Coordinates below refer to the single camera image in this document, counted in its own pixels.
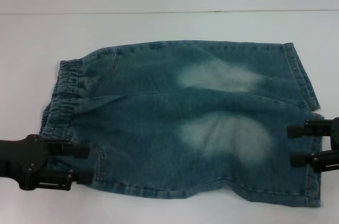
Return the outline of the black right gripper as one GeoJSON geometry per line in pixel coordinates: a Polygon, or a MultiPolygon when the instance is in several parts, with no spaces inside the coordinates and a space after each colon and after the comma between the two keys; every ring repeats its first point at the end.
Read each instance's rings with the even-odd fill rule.
{"type": "Polygon", "coordinates": [[[292,167],[310,166],[315,173],[338,170],[338,118],[333,120],[307,120],[304,125],[287,127],[288,138],[303,136],[328,136],[331,138],[331,149],[318,153],[293,154],[290,156],[292,167]]]}

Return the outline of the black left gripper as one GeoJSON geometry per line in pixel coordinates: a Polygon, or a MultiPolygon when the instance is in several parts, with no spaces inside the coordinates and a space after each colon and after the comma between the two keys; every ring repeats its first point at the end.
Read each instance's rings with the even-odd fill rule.
{"type": "Polygon", "coordinates": [[[17,141],[1,141],[1,177],[17,181],[23,190],[51,189],[69,191],[75,182],[89,185],[94,170],[42,170],[47,156],[72,156],[88,158],[90,147],[70,140],[46,139],[28,135],[17,141]]]}

